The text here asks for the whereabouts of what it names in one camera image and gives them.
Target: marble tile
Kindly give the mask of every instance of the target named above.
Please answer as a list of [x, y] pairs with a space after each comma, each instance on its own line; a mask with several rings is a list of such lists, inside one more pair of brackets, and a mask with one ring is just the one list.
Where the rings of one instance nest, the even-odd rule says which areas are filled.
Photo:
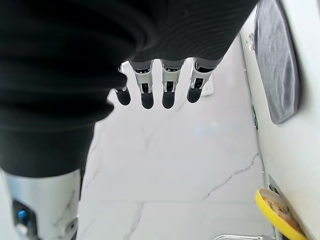
[[114, 93], [109, 97], [115, 110], [97, 124], [84, 201], [202, 201], [232, 176], [227, 190], [218, 189], [206, 201], [253, 202], [263, 185], [262, 166], [259, 157], [252, 164], [258, 148], [239, 39], [213, 73], [215, 93], [196, 104], [186, 99], [191, 66], [188, 59], [170, 110], [162, 107], [159, 61], [153, 65], [151, 110], [142, 107], [134, 73], [124, 66], [132, 101], [121, 106]]
[[254, 203], [82, 203], [79, 240], [212, 240], [222, 234], [272, 236]]

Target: gray towel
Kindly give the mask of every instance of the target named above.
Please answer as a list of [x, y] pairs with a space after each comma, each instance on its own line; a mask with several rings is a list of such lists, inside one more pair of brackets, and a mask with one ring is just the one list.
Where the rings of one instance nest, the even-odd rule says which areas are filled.
[[254, 49], [271, 120], [281, 124], [298, 110], [300, 81], [286, 17], [277, 0], [261, 0], [254, 23]]

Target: silver robotic forearm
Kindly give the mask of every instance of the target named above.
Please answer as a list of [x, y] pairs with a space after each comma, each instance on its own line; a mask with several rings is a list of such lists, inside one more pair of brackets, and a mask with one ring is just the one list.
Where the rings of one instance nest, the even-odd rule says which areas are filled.
[[16, 232], [26, 240], [73, 240], [78, 229], [80, 170], [53, 177], [2, 172]]

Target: wall outlet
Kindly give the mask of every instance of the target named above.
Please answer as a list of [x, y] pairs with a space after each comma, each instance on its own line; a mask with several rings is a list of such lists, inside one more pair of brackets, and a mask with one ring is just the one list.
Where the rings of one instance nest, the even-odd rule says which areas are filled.
[[206, 84], [203, 86], [203, 89], [201, 91], [201, 97], [209, 96], [214, 94], [214, 80], [212, 78], [212, 75], [209, 77], [209, 80], [206, 82]]

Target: yellow rim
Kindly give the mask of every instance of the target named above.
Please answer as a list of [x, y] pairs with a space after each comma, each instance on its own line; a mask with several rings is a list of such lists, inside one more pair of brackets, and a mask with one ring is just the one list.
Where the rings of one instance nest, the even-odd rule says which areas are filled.
[[307, 240], [300, 232], [291, 227], [285, 220], [279, 217], [265, 202], [260, 194], [260, 190], [255, 193], [255, 202], [264, 216], [276, 227], [283, 235], [290, 240]]

